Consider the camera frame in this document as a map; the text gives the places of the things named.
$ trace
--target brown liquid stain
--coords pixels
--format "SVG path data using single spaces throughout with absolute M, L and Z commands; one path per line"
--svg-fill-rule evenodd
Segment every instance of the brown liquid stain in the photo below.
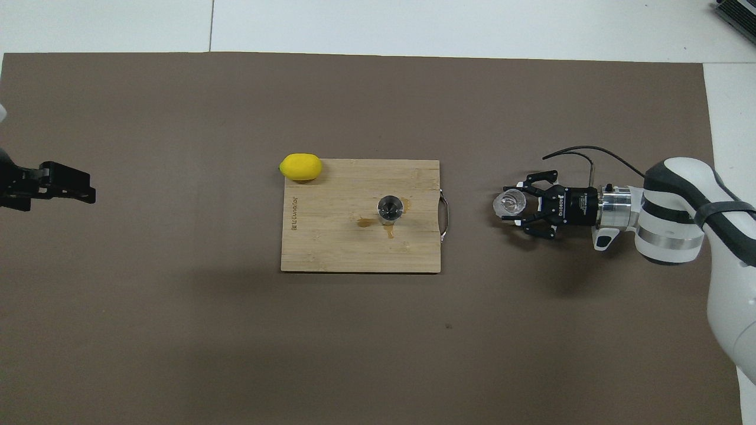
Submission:
M 400 197 L 401 203 L 404 205 L 404 212 L 407 213 L 410 210 L 410 200 L 405 197 Z
M 361 228 L 370 227 L 378 223 L 380 223 L 378 219 L 357 220 L 357 225 L 360 226 Z M 394 238 L 394 225 L 384 225 L 383 228 L 386 230 L 386 234 L 389 236 L 389 239 L 393 239 Z
M 372 225 L 375 225 L 378 223 L 378 219 L 359 219 L 357 220 L 357 225 L 361 228 L 370 227 Z

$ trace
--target yellow lemon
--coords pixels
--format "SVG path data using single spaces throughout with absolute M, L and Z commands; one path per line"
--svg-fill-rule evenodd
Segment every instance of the yellow lemon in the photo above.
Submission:
M 312 180 L 321 174 L 323 163 L 313 154 L 290 154 L 281 161 L 278 169 L 292 180 Z

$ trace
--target cutting board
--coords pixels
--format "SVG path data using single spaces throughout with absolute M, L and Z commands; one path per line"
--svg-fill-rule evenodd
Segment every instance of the cutting board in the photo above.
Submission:
M 441 271 L 437 160 L 322 161 L 315 180 L 285 179 L 282 271 Z M 404 204 L 388 226 L 377 211 L 387 195 Z

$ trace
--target brown paper surface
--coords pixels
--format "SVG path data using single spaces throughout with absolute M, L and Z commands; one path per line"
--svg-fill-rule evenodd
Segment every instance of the brown paper surface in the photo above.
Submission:
M 737 423 L 710 260 L 534 240 L 491 202 L 597 144 L 711 163 L 700 64 L 6 54 L 0 144 L 98 201 L 0 211 L 2 423 Z M 279 271 L 292 152 L 438 159 L 438 275 Z M 596 183 L 641 185 L 591 155 Z

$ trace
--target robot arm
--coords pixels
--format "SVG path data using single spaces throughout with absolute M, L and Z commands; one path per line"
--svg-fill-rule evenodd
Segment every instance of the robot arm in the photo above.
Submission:
M 570 147 L 544 159 L 576 148 L 596 147 Z M 756 423 L 756 209 L 727 189 L 709 165 L 693 158 L 670 158 L 645 175 L 633 170 L 643 177 L 643 189 L 565 188 L 556 183 L 556 171 L 529 175 L 517 186 L 504 187 L 494 200 L 494 211 L 525 233 L 546 239 L 554 239 L 560 225 L 590 226 L 599 251 L 620 232 L 632 231 L 638 251 L 662 265 L 693 261 L 708 237 L 709 324 L 738 369 L 744 423 Z M 553 186 L 529 190 L 529 183 L 541 174 L 551 176 L 544 180 Z M 538 199 L 534 214 L 523 214 L 528 205 L 525 194 Z M 550 227 L 534 230 L 538 221 Z
M 0 148 L 0 206 L 29 211 L 32 199 L 67 197 L 95 203 L 95 195 L 86 172 L 52 161 L 38 169 L 19 167 Z
M 653 166 L 643 189 L 636 248 L 647 257 L 683 262 L 680 257 L 689 253 L 651 244 L 641 238 L 643 229 L 661 229 L 665 237 L 685 241 L 698 237 L 692 226 L 701 228 L 711 245 L 709 324 L 724 351 L 756 383 L 756 210 L 728 190 L 711 167 L 693 158 L 670 158 Z M 681 211 L 694 223 L 670 220 Z

